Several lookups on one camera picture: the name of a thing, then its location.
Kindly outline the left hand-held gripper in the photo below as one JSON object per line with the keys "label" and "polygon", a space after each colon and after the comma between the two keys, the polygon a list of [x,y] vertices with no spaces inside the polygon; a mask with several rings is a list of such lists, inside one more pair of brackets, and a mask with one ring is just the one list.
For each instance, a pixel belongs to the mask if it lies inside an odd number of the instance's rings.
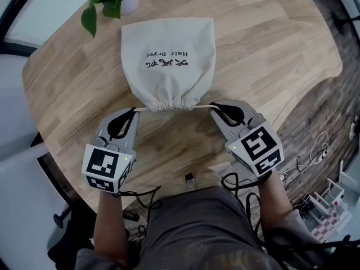
{"label": "left hand-held gripper", "polygon": [[82,175],[90,187],[109,193],[120,191],[136,158],[133,147],[139,119],[139,112],[130,107],[101,120],[97,135],[85,147],[82,164]]}

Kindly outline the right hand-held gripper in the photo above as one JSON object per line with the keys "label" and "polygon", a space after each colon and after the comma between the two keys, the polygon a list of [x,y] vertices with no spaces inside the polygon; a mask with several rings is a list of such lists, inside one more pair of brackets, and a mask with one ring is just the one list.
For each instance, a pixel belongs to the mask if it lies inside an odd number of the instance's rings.
{"label": "right hand-held gripper", "polygon": [[245,101],[218,100],[209,113],[226,139],[226,150],[256,177],[284,161],[279,136],[262,114]]}

